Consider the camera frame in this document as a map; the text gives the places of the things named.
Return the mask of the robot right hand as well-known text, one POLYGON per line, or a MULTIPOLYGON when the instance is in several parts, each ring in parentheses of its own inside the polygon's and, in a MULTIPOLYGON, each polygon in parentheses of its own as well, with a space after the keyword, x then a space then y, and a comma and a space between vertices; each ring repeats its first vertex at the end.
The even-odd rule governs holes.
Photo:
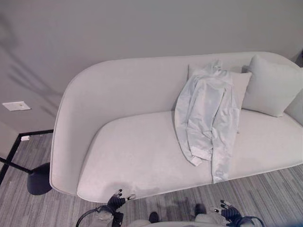
POLYGON ((210 211, 216 214, 220 214, 230 224, 235 224, 242 218, 241 213, 226 200, 220 200, 220 207, 211 207, 210 211))

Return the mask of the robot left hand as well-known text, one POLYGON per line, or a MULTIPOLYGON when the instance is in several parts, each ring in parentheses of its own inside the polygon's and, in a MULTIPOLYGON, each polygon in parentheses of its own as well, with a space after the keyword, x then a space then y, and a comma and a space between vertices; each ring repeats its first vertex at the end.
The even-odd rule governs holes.
POLYGON ((113 196, 107 202, 107 207, 112 214, 115 214, 116 211, 121 208, 126 202, 134 200, 136 198, 135 194, 128 195, 123 197, 123 190, 117 190, 113 196))

